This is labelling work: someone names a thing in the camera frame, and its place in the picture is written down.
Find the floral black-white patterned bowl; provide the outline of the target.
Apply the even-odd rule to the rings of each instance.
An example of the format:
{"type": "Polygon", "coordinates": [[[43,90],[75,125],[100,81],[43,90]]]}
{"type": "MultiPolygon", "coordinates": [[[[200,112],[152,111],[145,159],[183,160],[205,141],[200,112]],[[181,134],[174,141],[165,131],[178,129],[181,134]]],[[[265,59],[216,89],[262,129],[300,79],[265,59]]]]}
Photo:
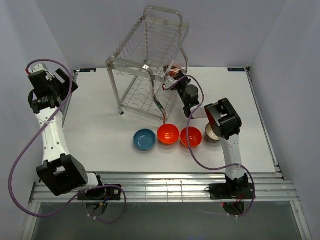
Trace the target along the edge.
{"type": "Polygon", "coordinates": [[[182,71],[182,70],[183,70],[182,67],[181,67],[181,65],[180,65],[179,63],[177,63],[177,62],[174,62],[174,63],[172,64],[171,68],[169,68],[169,67],[170,67],[170,64],[165,65],[165,66],[163,67],[163,71],[164,71],[164,72],[169,71],[169,72],[178,73],[179,71],[182,71]]]}

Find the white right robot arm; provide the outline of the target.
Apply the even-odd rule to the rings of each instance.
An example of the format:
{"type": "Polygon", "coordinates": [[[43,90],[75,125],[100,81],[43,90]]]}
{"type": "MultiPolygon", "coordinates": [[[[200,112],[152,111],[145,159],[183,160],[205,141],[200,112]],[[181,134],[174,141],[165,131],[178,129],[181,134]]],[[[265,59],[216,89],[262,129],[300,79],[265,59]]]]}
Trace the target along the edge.
{"type": "Polygon", "coordinates": [[[176,90],[184,105],[183,111],[188,118],[186,125],[187,147],[196,163],[202,168],[210,171],[225,170],[225,181],[223,184],[214,184],[209,187],[209,192],[215,197],[224,199],[238,199],[240,203],[244,199],[255,198],[255,185],[252,175],[243,166],[239,136],[242,120],[227,98],[218,100],[215,103],[204,104],[205,95],[202,87],[190,84],[195,78],[185,75],[180,79],[171,76],[163,84],[164,90],[176,90]],[[210,168],[200,163],[193,153],[190,142],[190,122],[194,119],[207,118],[213,133],[218,137],[222,146],[225,166],[210,168]]]}

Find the brown cream-inside bowl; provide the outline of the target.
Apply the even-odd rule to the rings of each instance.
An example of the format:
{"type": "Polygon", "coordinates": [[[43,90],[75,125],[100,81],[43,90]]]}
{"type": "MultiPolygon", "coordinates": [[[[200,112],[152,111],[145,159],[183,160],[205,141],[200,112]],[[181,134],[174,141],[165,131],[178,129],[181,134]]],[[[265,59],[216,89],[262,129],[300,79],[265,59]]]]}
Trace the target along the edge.
{"type": "Polygon", "coordinates": [[[216,136],[216,134],[214,133],[214,131],[213,131],[210,123],[208,123],[208,124],[206,125],[204,132],[205,132],[206,138],[207,138],[210,142],[212,142],[212,143],[214,143],[214,144],[220,142],[219,137],[216,136]]]}

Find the white orange patterned bowl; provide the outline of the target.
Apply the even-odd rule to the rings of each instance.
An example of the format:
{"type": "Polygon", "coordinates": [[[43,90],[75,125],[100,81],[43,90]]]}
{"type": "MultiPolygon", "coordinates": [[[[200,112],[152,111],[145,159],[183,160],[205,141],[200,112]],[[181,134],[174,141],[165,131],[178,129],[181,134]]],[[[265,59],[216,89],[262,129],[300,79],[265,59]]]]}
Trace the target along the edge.
{"type": "Polygon", "coordinates": [[[174,79],[179,80],[180,78],[184,77],[185,74],[179,68],[172,68],[168,74],[174,79]]]}

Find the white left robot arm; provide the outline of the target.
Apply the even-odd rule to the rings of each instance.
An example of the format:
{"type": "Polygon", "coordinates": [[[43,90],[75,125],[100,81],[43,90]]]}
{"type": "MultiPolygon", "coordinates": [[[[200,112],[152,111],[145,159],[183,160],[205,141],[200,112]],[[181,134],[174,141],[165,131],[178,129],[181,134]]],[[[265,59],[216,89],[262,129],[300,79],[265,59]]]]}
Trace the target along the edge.
{"type": "Polygon", "coordinates": [[[33,90],[29,105],[40,125],[43,143],[42,165],[36,168],[40,180],[55,195],[79,191],[81,200],[119,200],[115,187],[105,187],[101,176],[88,173],[85,167],[70,154],[63,130],[64,114],[59,109],[68,93],[78,89],[69,76],[57,69],[51,74],[44,63],[37,64],[28,75],[33,90]]]}

